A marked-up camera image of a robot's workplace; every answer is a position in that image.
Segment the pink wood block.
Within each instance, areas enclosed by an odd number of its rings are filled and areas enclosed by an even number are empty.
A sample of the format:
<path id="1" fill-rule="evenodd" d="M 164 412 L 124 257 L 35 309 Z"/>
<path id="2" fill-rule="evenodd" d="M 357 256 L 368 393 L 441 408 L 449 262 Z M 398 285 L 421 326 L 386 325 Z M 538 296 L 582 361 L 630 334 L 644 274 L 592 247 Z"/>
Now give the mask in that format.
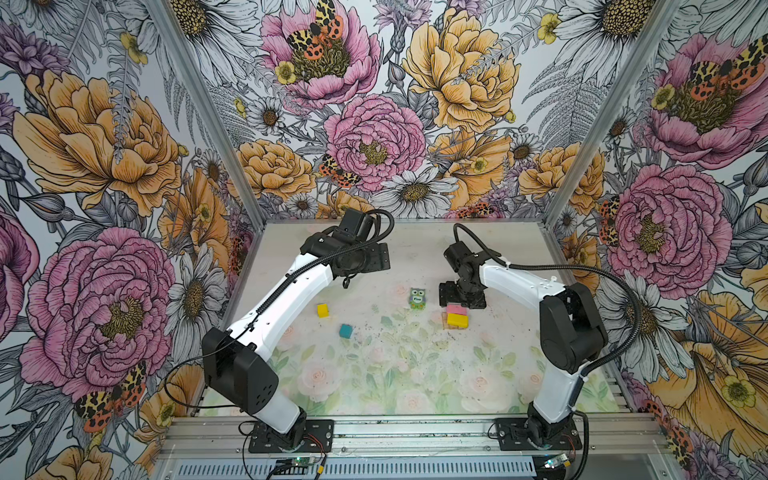
<path id="1" fill-rule="evenodd" d="M 445 307 L 445 310 L 448 314 L 463 315 L 463 316 L 468 315 L 468 310 L 459 304 L 449 304 Z"/>

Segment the yellow long wood block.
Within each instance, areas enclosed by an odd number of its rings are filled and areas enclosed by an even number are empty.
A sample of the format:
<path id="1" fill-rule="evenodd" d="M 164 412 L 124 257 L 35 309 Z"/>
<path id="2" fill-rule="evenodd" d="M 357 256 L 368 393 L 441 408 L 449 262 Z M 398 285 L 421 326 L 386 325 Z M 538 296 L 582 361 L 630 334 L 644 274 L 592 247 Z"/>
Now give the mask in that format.
<path id="1" fill-rule="evenodd" d="M 451 329 L 467 329 L 469 327 L 469 318 L 463 314 L 446 314 L 446 325 Z"/>

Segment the green owl number toy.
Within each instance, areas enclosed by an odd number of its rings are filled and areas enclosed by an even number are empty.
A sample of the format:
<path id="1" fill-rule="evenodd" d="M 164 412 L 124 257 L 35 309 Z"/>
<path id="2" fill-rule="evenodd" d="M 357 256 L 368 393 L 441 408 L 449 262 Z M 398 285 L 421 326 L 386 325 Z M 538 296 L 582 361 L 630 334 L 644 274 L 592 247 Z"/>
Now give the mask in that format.
<path id="1" fill-rule="evenodd" d="M 409 306 L 413 310 L 424 310 L 426 306 L 426 291 L 423 288 L 412 288 L 409 295 Z"/>

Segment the teal small cube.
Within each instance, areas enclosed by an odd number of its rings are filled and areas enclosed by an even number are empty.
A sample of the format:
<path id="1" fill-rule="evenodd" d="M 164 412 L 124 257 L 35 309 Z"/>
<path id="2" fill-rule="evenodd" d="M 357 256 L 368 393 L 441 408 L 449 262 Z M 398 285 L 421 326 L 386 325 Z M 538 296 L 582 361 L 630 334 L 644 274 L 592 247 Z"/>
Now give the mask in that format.
<path id="1" fill-rule="evenodd" d="M 339 335 L 344 339 L 350 339 L 353 334 L 353 327 L 348 324 L 342 324 L 339 330 Z"/>

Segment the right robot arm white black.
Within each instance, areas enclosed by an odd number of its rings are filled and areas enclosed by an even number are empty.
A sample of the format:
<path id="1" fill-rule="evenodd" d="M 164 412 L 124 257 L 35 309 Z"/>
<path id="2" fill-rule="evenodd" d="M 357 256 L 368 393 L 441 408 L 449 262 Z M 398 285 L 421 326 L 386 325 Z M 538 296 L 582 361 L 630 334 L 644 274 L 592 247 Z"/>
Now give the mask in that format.
<path id="1" fill-rule="evenodd" d="M 474 253 L 462 241 L 451 244 L 443 256 L 458 278 L 439 285 L 441 306 L 484 309 L 485 291 L 493 289 L 538 315 L 547 364 L 541 388 L 528 406 L 524 431 L 532 446 L 554 446 L 569 429 L 588 367 L 608 341 L 590 289 L 538 276 L 535 266 L 514 267 L 493 250 Z"/>

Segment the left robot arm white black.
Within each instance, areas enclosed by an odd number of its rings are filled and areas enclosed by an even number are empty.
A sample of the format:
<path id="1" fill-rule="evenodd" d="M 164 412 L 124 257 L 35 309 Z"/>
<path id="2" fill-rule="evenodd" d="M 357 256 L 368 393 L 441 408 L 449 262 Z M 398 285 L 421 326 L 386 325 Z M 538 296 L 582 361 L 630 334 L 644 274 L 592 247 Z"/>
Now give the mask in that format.
<path id="1" fill-rule="evenodd" d="M 340 223 L 309 236 L 281 280 L 246 315 L 202 339 L 204 381 L 266 429 L 266 440 L 285 450 L 300 446 L 306 412 L 280 391 L 269 360 L 288 327 L 334 280 L 390 268 L 385 239 L 394 216 L 381 209 L 348 210 Z"/>

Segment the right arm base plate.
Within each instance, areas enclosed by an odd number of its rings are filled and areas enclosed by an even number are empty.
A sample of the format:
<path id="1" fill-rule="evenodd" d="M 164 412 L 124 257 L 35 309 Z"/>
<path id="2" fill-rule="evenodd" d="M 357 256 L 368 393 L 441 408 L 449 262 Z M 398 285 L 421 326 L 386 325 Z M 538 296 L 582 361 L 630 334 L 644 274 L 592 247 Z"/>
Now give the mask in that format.
<path id="1" fill-rule="evenodd" d="M 492 423 L 491 435 L 502 451 L 575 451 L 582 448 L 582 439 L 572 416 L 556 424 L 537 418 L 496 418 Z"/>

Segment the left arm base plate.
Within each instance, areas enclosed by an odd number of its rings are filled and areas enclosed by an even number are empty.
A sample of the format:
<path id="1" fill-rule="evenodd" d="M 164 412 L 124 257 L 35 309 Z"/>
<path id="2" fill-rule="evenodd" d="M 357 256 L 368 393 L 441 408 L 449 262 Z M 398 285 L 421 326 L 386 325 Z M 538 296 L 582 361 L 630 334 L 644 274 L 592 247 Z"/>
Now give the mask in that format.
<path id="1" fill-rule="evenodd" d="M 329 453 L 332 450 L 333 420 L 300 420 L 288 433 L 281 434 L 257 420 L 249 435 L 251 454 Z"/>

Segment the aluminium front rail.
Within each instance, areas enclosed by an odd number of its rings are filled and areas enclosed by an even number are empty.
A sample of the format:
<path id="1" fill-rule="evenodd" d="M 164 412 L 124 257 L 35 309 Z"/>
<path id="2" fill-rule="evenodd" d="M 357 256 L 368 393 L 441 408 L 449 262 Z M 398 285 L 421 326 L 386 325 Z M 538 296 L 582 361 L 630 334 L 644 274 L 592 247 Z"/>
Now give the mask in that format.
<path id="1" fill-rule="evenodd" d="M 243 417 L 182 419 L 153 479 L 682 479 L 648 414 L 591 413 L 558 446 L 510 440 L 494 415 L 325 417 L 324 447 L 259 452 Z"/>

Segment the right aluminium corner post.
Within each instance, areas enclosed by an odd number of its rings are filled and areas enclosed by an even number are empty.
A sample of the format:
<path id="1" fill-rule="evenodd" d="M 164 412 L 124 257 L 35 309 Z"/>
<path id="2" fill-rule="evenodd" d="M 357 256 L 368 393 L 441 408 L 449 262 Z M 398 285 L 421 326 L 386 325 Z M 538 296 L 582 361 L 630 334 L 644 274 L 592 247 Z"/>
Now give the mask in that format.
<path id="1" fill-rule="evenodd" d="M 655 3 L 645 27 L 625 65 L 618 69 L 615 83 L 601 104 L 595 121 L 582 142 L 569 172 L 543 217 L 543 225 L 546 228 L 554 227 L 557 218 L 575 193 L 581 178 L 598 153 L 605 134 L 621 110 L 621 102 L 629 95 L 642 69 L 657 52 L 662 37 L 671 25 L 680 4 L 681 1 L 677 0 L 657 1 Z"/>

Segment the aluminium corner post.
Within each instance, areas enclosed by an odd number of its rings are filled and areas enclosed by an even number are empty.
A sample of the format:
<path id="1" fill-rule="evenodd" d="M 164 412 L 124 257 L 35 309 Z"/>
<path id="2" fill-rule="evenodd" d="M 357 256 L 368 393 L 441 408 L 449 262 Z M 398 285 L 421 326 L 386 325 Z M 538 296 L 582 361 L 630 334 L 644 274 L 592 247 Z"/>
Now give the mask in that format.
<path id="1" fill-rule="evenodd" d="M 618 69 L 615 83 L 601 104 L 595 121 L 582 142 L 569 172 L 543 217 L 543 225 L 546 228 L 554 227 L 557 218 L 575 193 L 581 178 L 598 153 L 605 134 L 621 110 L 621 102 L 629 95 L 642 69 L 657 52 L 662 37 L 671 25 L 680 4 L 681 1 L 677 0 L 657 1 L 655 3 L 645 27 L 625 65 Z"/>
<path id="2" fill-rule="evenodd" d="M 230 174 L 233 185 L 256 233 L 261 234 L 266 225 L 264 214 L 237 159 L 235 148 L 221 121 L 205 79 L 196 65 L 196 56 L 187 46 L 170 4 L 167 1 L 150 1 L 147 8 L 170 54 L 174 68 L 184 82 L 205 129 Z"/>

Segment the left aluminium corner post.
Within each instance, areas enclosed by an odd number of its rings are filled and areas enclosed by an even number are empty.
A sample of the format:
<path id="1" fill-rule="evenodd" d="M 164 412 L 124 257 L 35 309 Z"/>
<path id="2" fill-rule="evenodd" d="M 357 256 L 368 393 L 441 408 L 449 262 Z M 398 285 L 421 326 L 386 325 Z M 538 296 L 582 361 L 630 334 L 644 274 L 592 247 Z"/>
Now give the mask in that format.
<path id="1" fill-rule="evenodd" d="M 256 233 L 261 234 L 266 225 L 264 214 L 237 159 L 235 148 L 221 121 L 205 79 L 196 65 L 196 56 L 187 46 L 170 4 L 167 1 L 150 1 L 147 8 L 170 54 L 174 68 L 184 82 L 205 129 L 230 174 L 233 185 Z"/>

